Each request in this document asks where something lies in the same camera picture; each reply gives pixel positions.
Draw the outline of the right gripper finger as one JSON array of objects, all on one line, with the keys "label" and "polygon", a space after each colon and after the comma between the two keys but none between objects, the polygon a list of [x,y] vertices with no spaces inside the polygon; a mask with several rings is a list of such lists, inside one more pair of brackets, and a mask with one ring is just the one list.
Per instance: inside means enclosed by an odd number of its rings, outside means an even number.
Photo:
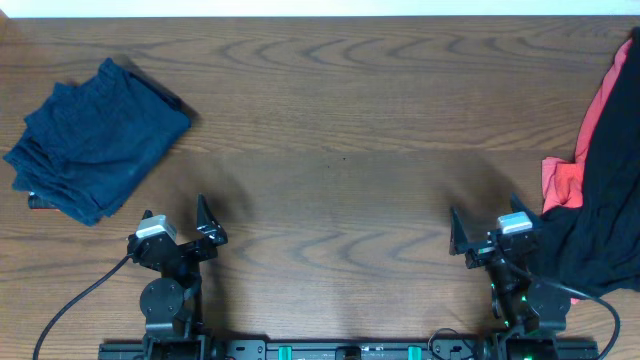
[{"label": "right gripper finger", "polygon": [[450,220],[449,254],[452,256],[464,254],[469,249],[469,241],[462,220],[454,207],[450,209]]},{"label": "right gripper finger", "polygon": [[514,213],[524,212],[530,220],[536,219],[536,214],[530,210],[515,193],[512,193],[510,196],[510,206]]}]

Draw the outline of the black t-shirt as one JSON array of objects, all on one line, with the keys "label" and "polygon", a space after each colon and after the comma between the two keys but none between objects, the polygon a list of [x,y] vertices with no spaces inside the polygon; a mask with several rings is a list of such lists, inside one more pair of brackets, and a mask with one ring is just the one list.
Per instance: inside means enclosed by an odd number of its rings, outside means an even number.
[{"label": "black t-shirt", "polygon": [[583,205],[542,211],[534,274],[602,296],[639,288],[639,30],[596,125]]}]

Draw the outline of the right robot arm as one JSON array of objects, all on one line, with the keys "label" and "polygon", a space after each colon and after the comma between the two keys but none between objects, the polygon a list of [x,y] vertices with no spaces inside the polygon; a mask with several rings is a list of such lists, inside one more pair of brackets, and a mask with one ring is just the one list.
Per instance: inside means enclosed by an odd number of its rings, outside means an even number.
[{"label": "right robot arm", "polygon": [[485,269],[491,281],[492,312],[505,324],[503,331],[476,345],[474,355],[478,359],[559,360],[557,333],[566,329],[570,300],[529,273],[542,223],[516,196],[511,197],[511,209],[477,241],[470,239],[458,211],[450,211],[449,254],[463,255],[469,269]]}]

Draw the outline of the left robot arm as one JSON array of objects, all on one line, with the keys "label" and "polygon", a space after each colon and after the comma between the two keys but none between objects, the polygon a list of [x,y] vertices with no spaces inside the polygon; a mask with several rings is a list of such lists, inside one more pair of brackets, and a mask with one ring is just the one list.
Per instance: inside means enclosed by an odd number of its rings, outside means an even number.
[{"label": "left robot arm", "polygon": [[205,329],[202,311],[202,262],[214,259],[228,236],[212,214],[206,198],[197,197],[196,228],[202,236],[178,244],[177,230],[164,215],[147,210],[129,236],[131,260],[160,273],[141,292],[146,318],[143,359],[223,359],[224,347]]}]

